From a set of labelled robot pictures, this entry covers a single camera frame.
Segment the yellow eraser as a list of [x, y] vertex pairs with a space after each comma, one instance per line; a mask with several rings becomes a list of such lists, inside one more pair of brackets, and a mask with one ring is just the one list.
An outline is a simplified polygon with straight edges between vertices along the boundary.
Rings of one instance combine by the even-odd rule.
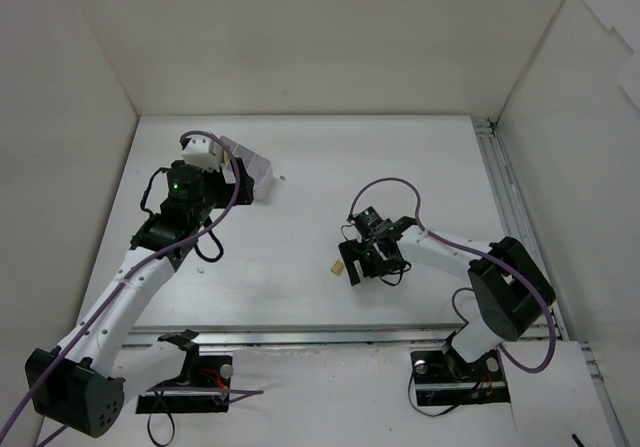
[[345, 266], [341, 260], [337, 260], [331, 267], [331, 272], [335, 275], [340, 275]]

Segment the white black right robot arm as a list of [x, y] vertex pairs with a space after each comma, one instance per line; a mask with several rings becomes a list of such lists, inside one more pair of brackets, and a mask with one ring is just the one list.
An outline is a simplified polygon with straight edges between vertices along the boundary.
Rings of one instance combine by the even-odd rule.
[[353, 286], [365, 278], [401, 279], [415, 266], [469, 282], [479, 316], [446, 341], [442, 365], [449, 376], [468, 377], [482, 356], [519, 340], [539, 318], [549, 329], [547, 353], [536, 366], [514, 364], [527, 373], [539, 373], [551, 363], [556, 348], [551, 306], [556, 294], [520, 241], [447, 238], [409, 216], [384, 219], [372, 207], [351, 215], [348, 222], [357, 236], [343, 240], [338, 250]]

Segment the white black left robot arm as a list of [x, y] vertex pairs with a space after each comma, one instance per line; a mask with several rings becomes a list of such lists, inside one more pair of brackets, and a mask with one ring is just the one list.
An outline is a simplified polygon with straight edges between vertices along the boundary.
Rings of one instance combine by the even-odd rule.
[[123, 263], [85, 317], [49, 351], [25, 364], [27, 400], [34, 410], [89, 437], [104, 435], [122, 408], [157, 385], [191, 385], [199, 376], [196, 332], [161, 335], [138, 361], [119, 367], [117, 354], [147, 305], [182, 266], [198, 240], [237, 204], [253, 201], [253, 178], [241, 158], [213, 166], [178, 160], [166, 168], [168, 196], [133, 236]]

